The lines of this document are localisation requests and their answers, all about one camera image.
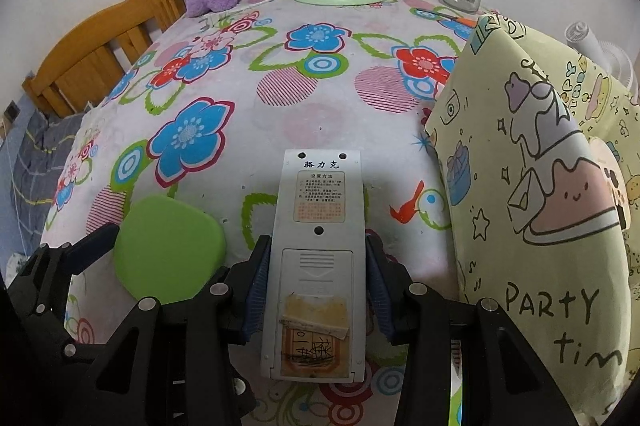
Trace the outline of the white remote control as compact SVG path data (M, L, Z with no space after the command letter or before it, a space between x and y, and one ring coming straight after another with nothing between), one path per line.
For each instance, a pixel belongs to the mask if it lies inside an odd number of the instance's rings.
M366 304L359 152L286 151L271 236L262 375L362 382Z

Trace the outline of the green oval case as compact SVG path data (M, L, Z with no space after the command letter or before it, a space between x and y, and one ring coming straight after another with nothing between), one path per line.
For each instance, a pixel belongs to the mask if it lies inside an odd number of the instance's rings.
M117 279L138 301L190 299L226 260L226 236L200 209L151 195L131 206L114 246Z

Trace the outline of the blue plaid blanket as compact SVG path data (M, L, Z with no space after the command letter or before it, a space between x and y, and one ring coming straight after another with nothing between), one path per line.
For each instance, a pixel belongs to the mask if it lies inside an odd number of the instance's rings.
M82 120L80 114L21 112L1 147L1 259L40 244L58 177Z

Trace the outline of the wooden bed headboard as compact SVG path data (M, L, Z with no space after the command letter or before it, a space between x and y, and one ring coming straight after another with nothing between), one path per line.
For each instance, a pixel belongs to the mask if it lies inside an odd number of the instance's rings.
M150 31L167 31L185 12L183 0L125 0L102 9L53 46L23 90L38 110L59 117L99 105L125 74L111 45L135 64L152 45Z

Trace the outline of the floral tablecloth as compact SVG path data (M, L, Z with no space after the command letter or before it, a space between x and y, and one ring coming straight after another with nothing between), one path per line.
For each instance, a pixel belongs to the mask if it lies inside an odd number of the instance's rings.
M272 230L288 149L360 152L364 222L418 280L460 295L426 124L470 30L435 0L252 3L183 19L82 117L44 225L73 242L164 195L224 229L229 263Z

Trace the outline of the yellow patterned storage box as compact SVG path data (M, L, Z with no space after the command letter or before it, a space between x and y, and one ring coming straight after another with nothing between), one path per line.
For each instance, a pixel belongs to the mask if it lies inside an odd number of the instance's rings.
M639 101L515 20L477 21L426 124L460 296L494 298L580 420L639 371Z

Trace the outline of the white floor fan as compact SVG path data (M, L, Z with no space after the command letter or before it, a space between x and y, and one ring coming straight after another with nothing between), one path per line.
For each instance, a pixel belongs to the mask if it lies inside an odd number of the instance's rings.
M567 26L564 36L568 46L587 56L608 74L613 75L631 94L638 95L634 65L623 48L611 42L599 40L588 24L583 21L576 21Z

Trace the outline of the orange scissors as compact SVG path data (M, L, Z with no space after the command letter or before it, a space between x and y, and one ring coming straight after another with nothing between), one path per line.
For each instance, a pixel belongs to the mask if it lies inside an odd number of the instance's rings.
M457 23L461 23L465 27L469 27L469 28L474 28L476 26L476 21L474 21L472 19L459 17L459 16L454 16L454 15L448 15L448 14L445 14L444 12L435 12L434 10L426 10L426 9L423 9L423 8L416 8L416 10L418 12L420 12L421 14L425 14L425 15L434 17L435 19L451 20L451 21L454 21L454 22L457 22Z

